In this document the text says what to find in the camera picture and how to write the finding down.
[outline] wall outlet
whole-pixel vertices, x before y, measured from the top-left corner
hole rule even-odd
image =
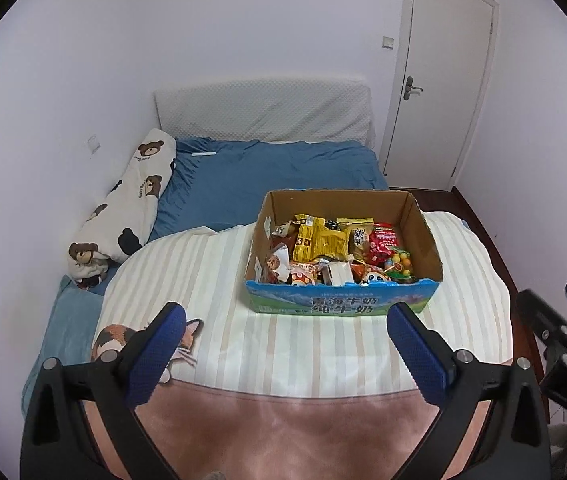
[[[96,138],[96,135],[93,135],[92,137],[87,139],[87,148],[93,155],[96,150],[101,148],[101,142],[99,142],[99,139]]]

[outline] white striped cloth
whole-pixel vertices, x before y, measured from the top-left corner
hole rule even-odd
[[[425,213],[443,263],[443,282],[419,315],[452,349],[503,363],[513,356],[508,290],[486,248],[454,215]],[[254,224],[160,238],[126,261],[108,286],[95,337],[110,324],[144,328],[168,301],[204,325],[191,367],[172,378],[283,397],[350,397],[415,384],[386,331],[385,316],[256,314],[243,283]]]

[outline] wall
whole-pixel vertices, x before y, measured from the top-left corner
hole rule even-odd
[[[457,186],[519,289],[567,317],[567,17],[552,0],[497,0],[491,80]]]
[[[154,125],[128,0],[19,0],[0,22],[0,467],[71,235]],[[97,134],[95,155],[85,145]]]
[[[401,0],[142,0],[149,89],[267,75],[362,76],[377,151],[386,124]]]

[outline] silver bolt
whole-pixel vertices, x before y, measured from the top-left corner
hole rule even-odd
[[[517,359],[517,366],[522,370],[527,370],[530,368],[530,361],[528,361],[525,357],[519,357]]]
[[[101,356],[99,357],[99,359],[101,361],[103,361],[104,363],[111,363],[112,361],[114,361],[117,357],[119,356],[119,352],[116,350],[106,350],[105,352],[103,352],[101,354]]]
[[[474,355],[470,350],[458,350],[457,351],[457,359],[462,363],[469,363],[474,359]]]
[[[55,357],[48,357],[43,362],[43,368],[45,370],[52,370],[52,368],[54,368],[56,365],[57,365],[57,358]]]

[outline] door handle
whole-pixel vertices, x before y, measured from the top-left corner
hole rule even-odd
[[[412,92],[412,90],[420,90],[423,92],[423,88],[421,88],[420,86],[412,86],[412,81],[412,76],[409,75],[406,78],[406,91],[404,91],[404,101],[410,99],[410,92]]]

